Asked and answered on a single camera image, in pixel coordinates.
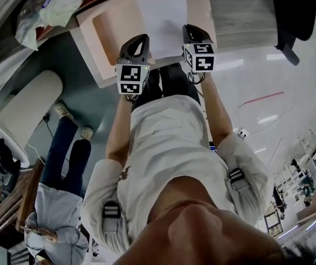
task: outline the shoe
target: shoe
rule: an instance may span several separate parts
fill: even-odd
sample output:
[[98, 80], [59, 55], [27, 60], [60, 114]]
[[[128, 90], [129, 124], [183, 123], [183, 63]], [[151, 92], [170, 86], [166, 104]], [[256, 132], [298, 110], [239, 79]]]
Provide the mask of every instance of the shoe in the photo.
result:
[[67, 107], [62, 102], [57, 102], [54, 106], [56, 113], [60, 118], [66, 116], [69, 117], [72, 121], [74, 120], [73, 115], [68, 111]]
[[82, 130], [81, 137], [89, 141], [92, 138], [93, 133], [94, 132], [90, 127], [85, 126], [84, 129]]

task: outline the paper sheet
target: paper sheet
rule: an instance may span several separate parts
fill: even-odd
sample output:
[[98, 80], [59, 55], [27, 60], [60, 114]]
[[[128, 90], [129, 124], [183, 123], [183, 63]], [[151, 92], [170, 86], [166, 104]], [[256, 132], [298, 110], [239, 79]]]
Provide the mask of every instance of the paper sheet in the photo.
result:
[[187, 23], [186, 0], [136, 0], [150, 38], [154, 59], [180, 56], [184, 39], [182, 27]]

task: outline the gray hoodie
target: gray hoodie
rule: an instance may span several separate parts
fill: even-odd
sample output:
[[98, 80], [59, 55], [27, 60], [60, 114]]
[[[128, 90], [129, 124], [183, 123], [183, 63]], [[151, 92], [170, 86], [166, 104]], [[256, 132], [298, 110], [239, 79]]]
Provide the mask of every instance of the gray hoodie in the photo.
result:
[[34, 257], [45, 250], [55, 265], [81, 265], [88, 249], [86, 237], [77, 229], [83, 199], [73, 193], [49, 188], [39, 183], [35, 210], [27, 220], [34, 225], [57, 233], [58, 243], [30, 232], [24, 234], [25, 244]]

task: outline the red line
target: red line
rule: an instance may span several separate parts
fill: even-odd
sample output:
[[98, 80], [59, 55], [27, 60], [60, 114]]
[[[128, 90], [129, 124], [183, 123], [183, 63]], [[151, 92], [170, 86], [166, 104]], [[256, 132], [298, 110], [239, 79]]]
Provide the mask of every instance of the red line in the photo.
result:
[[255, 102], [255, 101], [258, 101], [258, 100], [262, 100], [262, 99], [265, 99], [265, 98], [268, 98], [268, 97], [272, 97], [272, 96], [275, 96], [275, 95], [279, 95], [279, 94], [283, 94], [284, 91], [282, 92], [277, 92], [277, 93], [273, 93], [273, 94], [269, 94], [269, 95], [266, 95], [266, 96], [263, 96], [263, 97], [260, 97], [260, 98], [256, 98], [256, 99], [252, 99], [252, 100], [249, 100], [249, 101], [246, 101], [244, 104], [242, 105], [245, 105], [245, 104], [248, 104], [248, 103], [251, 103], [251, 102]]

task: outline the black hair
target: black hair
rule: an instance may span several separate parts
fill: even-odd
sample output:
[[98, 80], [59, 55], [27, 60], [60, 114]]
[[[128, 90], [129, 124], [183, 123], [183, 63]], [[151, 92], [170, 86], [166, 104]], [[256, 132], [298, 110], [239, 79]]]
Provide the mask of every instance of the black hair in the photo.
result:
[[310, 265], [316, 264], [316, 250], [311, 250], [308, 246], [295, 243], [295, 247], [299, 250], [300, 255], [296, 254], [288, 247], [285, 250], [285, 264], [291, 265]]

